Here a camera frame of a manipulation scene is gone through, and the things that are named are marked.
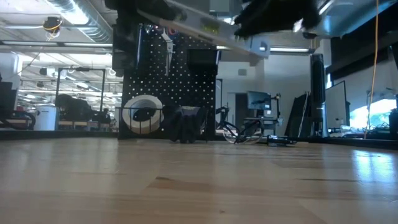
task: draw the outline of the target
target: ceiling duct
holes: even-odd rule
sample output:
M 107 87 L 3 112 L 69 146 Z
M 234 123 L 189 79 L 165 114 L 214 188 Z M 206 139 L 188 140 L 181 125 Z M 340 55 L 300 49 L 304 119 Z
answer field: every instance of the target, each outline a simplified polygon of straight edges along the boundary
M 112 28 L 87 0 L 46 0 L 63 18 L 74 25 L 94 26 L 78 28 L 96 43 L 112 42 Z

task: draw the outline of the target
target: door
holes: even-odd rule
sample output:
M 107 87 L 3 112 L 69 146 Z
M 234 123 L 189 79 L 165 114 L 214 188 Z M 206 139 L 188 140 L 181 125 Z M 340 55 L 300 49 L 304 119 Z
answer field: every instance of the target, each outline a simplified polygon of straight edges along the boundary
M 235 95 L 235 126 L 243 129 L 243 119 L 249 116 L 248 95 L 237 93 Z

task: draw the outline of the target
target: pegboard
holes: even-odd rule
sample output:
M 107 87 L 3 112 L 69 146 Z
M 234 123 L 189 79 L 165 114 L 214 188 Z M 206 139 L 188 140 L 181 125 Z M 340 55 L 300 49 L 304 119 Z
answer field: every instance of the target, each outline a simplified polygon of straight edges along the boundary
M 174 30 L 168 32 L 174 44 L 174 54 L 168 74 L 166 74 L 167 43 L 161 36 L 162 29 L 158 27 L 149 33 L 141 32 L 142 42 L 139 47 L 137 69 L 124 71 L 122 105 L 139 95 L 153 95 L 158 97 L 163 105 L 205 107 L 209 112 L 207 130 L 211 139 L 215 135 L 217 68 L 189 70 L 187 51 L 188 49 L 215 50 L 216 46 Z M 125 125 L 121 125 L 119 131 L 122 138 L 134 137 L 134 133 Z

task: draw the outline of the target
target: monitor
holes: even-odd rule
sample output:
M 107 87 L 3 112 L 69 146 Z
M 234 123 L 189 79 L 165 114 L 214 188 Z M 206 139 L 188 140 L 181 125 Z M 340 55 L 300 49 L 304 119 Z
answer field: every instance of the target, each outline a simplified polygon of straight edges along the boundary
M 271 110 L 271 94 L 248 91 L 248 109 Z
M 14 110 L 16 90 L 12 90 L 11 82 L 0 82 L 0 116 L 9 117 Z

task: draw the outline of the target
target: computer monitor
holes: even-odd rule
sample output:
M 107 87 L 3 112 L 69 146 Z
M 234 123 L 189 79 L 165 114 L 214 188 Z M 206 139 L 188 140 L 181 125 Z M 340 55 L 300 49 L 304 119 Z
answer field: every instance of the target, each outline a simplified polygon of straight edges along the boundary
M 271 94 L 248 91 L 248 109 L 271 110 Z

